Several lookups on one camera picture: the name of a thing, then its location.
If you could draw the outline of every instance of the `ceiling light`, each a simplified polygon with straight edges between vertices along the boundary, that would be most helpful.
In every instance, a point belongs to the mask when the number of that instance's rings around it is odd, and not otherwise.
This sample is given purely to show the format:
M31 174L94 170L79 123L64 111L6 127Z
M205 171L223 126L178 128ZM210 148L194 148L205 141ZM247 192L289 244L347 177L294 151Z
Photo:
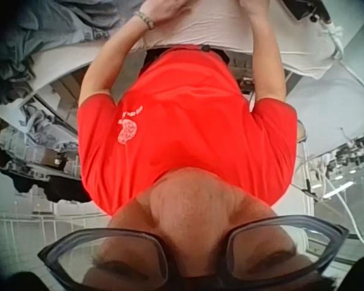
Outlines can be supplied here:
M353 184L354 184L354 182L352 182L352 181L351 181L351 182L348 182L348 183L346 183L346 184L344 184L344 185L340 186L339 188L335 189L334 191L329 192L329 193L327 193L327 194L323 195L323 197L324 197L325 199L326 199L326 198L330 198L330 197L332 197L332 196L334 196L334 195L336 195L336 194L340 193L341 191L344 191L345 189L347 189L347 188L351 187Z

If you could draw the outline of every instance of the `bracelet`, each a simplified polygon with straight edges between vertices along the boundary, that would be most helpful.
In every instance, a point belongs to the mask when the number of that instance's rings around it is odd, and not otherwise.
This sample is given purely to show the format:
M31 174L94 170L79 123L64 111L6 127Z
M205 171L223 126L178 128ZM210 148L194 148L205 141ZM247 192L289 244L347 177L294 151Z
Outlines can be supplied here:
M143 20L146 24L147 24L147 26L148 26L148 28L149 28L149 30L153 30L153 28L154 28L154 26L153 26L153 21L147 16L147 15L145 15L143 12L141 12L141 11L136 11L135 12L135 15L137 16L137 17L139 17L141 20Z

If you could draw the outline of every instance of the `white graphic on shirt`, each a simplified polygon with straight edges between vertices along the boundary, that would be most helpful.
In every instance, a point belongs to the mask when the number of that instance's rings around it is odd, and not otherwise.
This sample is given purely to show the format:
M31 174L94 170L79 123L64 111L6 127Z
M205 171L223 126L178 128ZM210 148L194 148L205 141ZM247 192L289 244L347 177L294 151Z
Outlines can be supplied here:
M136 122L125 119L126 116L134 117L140 112L143 111L143 106L140 106L140 108L134 112L124 112L122 118L118 121L118 124L121 124L123 128L120 131L118 142L121 144L127 144L128 141L133 139L136 135L136 132L138 130L138 126Z

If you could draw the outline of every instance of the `sleeve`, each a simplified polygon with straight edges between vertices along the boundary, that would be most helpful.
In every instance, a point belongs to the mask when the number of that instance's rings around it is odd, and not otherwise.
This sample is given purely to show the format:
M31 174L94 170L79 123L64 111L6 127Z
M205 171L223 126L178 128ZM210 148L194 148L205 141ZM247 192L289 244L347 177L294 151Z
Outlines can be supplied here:
M79 159L84 185L87 184L90 171L97 168L99 149L110 132L115 115L116 105L107 94L93 95L78 109Z
M285 194L294 174L297 154L297 112L289 104L276 99L258 101L252 112L262 132L268 191L279 193L267 201L273 205Z

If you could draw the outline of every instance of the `hand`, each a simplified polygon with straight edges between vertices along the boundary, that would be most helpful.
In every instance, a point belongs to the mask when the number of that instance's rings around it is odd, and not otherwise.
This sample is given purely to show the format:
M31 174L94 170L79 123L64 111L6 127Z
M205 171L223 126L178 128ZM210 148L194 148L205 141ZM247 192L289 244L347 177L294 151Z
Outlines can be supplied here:
M191 0L145 0L140 12L147 15L154 24L175 18L189 10Z
M250 18L266 18L269 13L270 0L240 0L243 7Z

